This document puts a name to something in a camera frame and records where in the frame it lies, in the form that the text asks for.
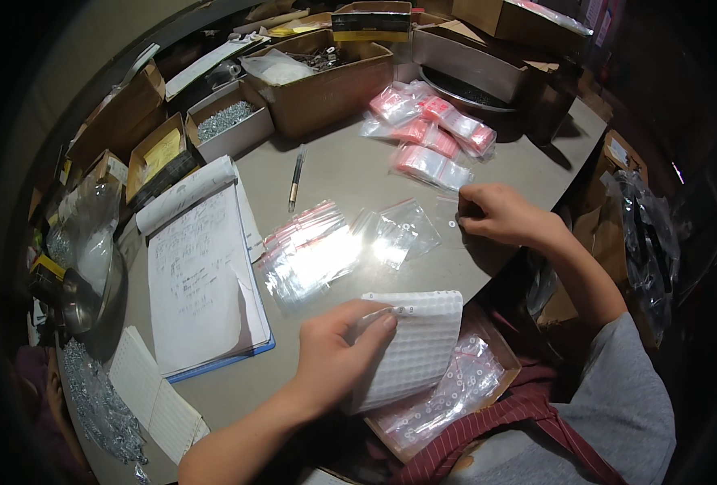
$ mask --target forearm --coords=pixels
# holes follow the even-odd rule
[[[552,264],[584,321],[600,329],[628,311],[620,290],[559,217],[535,249]]]
[[[248,483],[309,416],[291,405],[286,388],[245,418],[211,432],[180,461],[181,485]]]
[[[64,418],[62,415],[59,415],[58,417],[54,416],[56,425],[59,427],[59,430],[62,432],[62,436],[64,437],[65,441],[67,441],[67,447],[70,449],[70,453],[72,454],[72,458],[75,459],[75,461],[78,462],[81,468],[83,468],[85,471],[91,470],[89,467],[89,461],[86,460],[86,455],[83,454],[83,449],[80,447],[80,442],[78,441],[78,437],[75,434],[75,429],[66,421],[66,418]]]

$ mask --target nail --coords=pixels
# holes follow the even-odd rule
[[[393,315],[383,316],[383,328],[387,331],[392,331],[396,328],[396,317]]]

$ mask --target right hand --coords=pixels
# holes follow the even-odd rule
[[[556,214],[532,206],[504,184],[474,184],[459,191],[459,224],[469,234],[506,245],[539,248],[563,226]]]
[[[359,318],[386,306],[352,299],[302,324],[296,375],[280,393],[303,421],[317,418],[349,393],[385,340],[394,333],[396,317],[386,314],[372,322],[354,345],[344,340]]]

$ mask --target blue clipboard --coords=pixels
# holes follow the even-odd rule
[[[248,352],[245,352],[244,354],[234,355],[232,357],[220,358],[218,360],[212,361],[211,363],[200,365],[199,367],[194,367],[193,369],[189,369],[189,370],[184,371],[179,374],[171,375],[171,376],[167,377],[167,382],[170,384],[174,384],[174,383],[180,382],[181,380],[186,380],[190,377],[194,377],[195,375],[209,373],[212,370],[220,369],[224,365],[237,363],[237,362],[244,360],[248,357],[253,357],[254,355],[261,354],[262,352],[266,352],[267,350],[271,350],[273,348],[275,348],[275,335],[272,334],[272,330],[270,329],[269,343],[267,343],[266,345],[262,345],[261,347],[256,347],[252,350],[249,350]]]

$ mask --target sleeve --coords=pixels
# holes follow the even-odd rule
[[[629,483],[662,482],[676,447],[674,410],[630,314],[596,336],[561,415]]]

